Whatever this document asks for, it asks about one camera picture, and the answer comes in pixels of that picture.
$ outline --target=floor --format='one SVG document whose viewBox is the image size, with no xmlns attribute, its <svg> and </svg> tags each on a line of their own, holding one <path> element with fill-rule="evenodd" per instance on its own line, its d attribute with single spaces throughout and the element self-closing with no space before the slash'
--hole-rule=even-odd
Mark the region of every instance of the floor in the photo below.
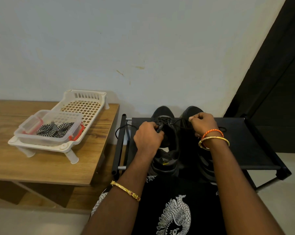
<svg viewBox="0 0 295 235">
<path fill-rule="evenodd" d="M 278 153 L 292 175 L 259 192 L 259 196 L 287 235 L 295 235 L 295 154 Z M 249 171 L 256 186 L 275 176 L 274 171 Z M 0 208 L 0 235 L 77 235 L 89 216 Z"/>
</svg>

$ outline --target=gold bangle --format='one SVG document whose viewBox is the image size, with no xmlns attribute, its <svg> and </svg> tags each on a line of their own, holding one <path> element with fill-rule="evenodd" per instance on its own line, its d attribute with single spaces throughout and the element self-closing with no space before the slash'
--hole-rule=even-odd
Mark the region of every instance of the gold bangle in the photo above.
<svg viewBox="0 0 295 235">
<path fill-rule="evenodd" d="M 128 190 L 128 189 L 126 189 L 125 187 L 123 187 L 122 185 L 118 184 L 118 183 L 115 182 L 115 181 L 112 181 L 110 184 L 111 184 L 112 186 L 117 186 L 117 187 L 119 187 L 119 188 L 122 189 L 123 191 L 127 192 L 128 195 L 132 196 L 134 199 L 136 199 L 138 202 L 140 202 L 141 198 L 140 198 L 137 194 L 133 193 L 132 191 L 130 191 L 130 190 Z"/>
<path fill-rule="evenodd" d="M 224 140 L 224 141 L 226 141 L 227 143 L 228 143 L 228 147 L 230 146 L 230 142 L 227 140 L 227 139 L 225 139 L 225 138 L 222 138 L 222 137 L 217 137 L 217 136 L 211 136 L 211 137 L 207 137 L 207 138 L 204 138 L 204 139 L 201 139 L 200 141 L 199 141 L 199 146 L 202 148 L 202 149 L 205 149 L 205 150 L 210 150 L 209 148 L 207 148 L 207 147 L 203 147 L 202 146 L 202 142 L 204 141 L 204 140 L 207 140 L 207 139 L 210 139 L 210 138 L 219 138 L 219 139 L 222 139 L 222 140 Z"/>
</svg>

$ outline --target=sneaker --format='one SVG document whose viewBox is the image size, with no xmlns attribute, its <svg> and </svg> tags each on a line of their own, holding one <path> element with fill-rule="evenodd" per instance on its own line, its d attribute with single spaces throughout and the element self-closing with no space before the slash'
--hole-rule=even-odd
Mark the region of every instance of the sneaker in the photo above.
<svg viewBox="0 0 295 235">
<path fill-rule="evenodd" d="M 178 176 L 178 158 L 180 154 L 179 139 L 176 130 L 175 117 L 167 106 L 156 109 L 151 121 L 158 125 L 157 132 L 164 132 L 164 139 L 157 150 L 150 169 L 149 175 L 175 175 Z"/>
<path fill-rule="evenodd" d="M 181 127 L 181 151 L 186 155 L 181 158 L 183 164 L 193 161 L 193 155 L 198 157 L 198 169 L 208 182 L 216 182 L 214 166 L 211 153 L 199 147 L 200 139 L 195 137 L 195 131 L 189 122 L 189 117 L 203 112 L 196 106 L 189 106 L 183 113 L 180 123 Z"/>
</svg>

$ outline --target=transparent plastic box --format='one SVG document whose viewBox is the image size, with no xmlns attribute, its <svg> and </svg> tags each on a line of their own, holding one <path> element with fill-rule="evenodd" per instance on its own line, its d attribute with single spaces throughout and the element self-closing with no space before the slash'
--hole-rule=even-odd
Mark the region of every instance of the transparent plastic box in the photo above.
<svg viewBox="0 0 295 235">
<path fill-rule="evenodd" d="M 82 124 L 83 114 L 73 112 L 63 112 L 56 110 L 40 110 L 24 121 L 14 132 L 14 135 L 23 143 L 59 146 L 68 141 L 75 141 L 83 132 L 85 127 Z M 55 122 L 56 125 L 74 122 L 62 138 L 44 137 L 36 135 L 36 131 L 44 124 Z"/>
</svg>

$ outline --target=wooden table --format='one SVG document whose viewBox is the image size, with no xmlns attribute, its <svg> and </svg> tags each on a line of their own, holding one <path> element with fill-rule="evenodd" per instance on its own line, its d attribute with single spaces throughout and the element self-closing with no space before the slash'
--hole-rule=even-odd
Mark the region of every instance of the wooden table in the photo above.
<svg viewBox="0 0 295 235">
<path fill-rule="evenodd" d="M 56 104 L 57 102 L 0 101 L 1 200 L 20 204 L 31 193 L 52 203 L 49 206 L 67 208 L 78 188 L 76 186 L 87 186 L 88 189 L 78 189 L 86 190 L 85 193 L 98 193 L 95 187 L 90 187 L 91 182 L 106 182 L 107 177 L 110 178 L 107 174 L 110 169 L 102 178 L 96 177 L 95 172 L 104 161 L 106 140 L 111 128 L 115 128 L 118 104 L 109 104 L 107 110 L 103 108 L 82 142 L 72 148 L 79 157 L 79 162 L 74 165 L 63 153 L 37 151 L 33 157 L 27 158 L 16 147 L 8 145 L 8 140 L 24 120 L 37 111 L 51 109 Z M 108 153 L 109 158 L 105 163 L 113 157 L 113 149 L 109 149 Z"/>
</svg>

